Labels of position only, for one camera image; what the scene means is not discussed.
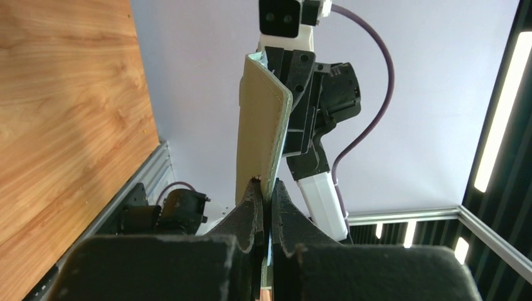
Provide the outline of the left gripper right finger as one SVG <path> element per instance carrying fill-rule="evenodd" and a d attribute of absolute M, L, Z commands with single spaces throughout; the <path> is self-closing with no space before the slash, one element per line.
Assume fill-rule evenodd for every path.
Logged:
<path fill-rule="evenodd" d="M 274 300 L 480 300 L 470 271 L 439 246 L 341 244 L 293 204 L 271 200 Z"/>

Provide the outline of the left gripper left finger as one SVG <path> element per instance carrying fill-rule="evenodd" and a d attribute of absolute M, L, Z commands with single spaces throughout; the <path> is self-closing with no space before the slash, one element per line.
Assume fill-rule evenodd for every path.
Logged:
<path fill-rule="evenodd" d="M 96 235 L 66 259 L 49 300 L 256 300 L 265 251 L 260 179 L 203 236 Z"/>

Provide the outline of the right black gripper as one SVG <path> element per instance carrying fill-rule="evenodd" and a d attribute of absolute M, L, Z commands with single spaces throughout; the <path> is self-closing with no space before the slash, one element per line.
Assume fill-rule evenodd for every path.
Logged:
<path fill-rule="evenodd" d="M 268 69 L 292 93 L 282 155 L 295 181 L 330 171 L 321 144 L 337 124 L 361 111 L 361 92 L 350 63 L 318 63 L 313 52 L 266 47 Z"/>

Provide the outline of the green card holder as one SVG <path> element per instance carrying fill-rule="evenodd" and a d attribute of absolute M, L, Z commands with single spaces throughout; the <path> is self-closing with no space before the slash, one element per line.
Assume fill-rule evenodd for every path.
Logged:
<path fill-rule="evenodd" d="M 264 51 L 245 56 L 239 87 L 236 204 L 253 177 L 260 179 L 263 198 L 271 199 L 282 160 L 294 97 L 267 63 Z"/>

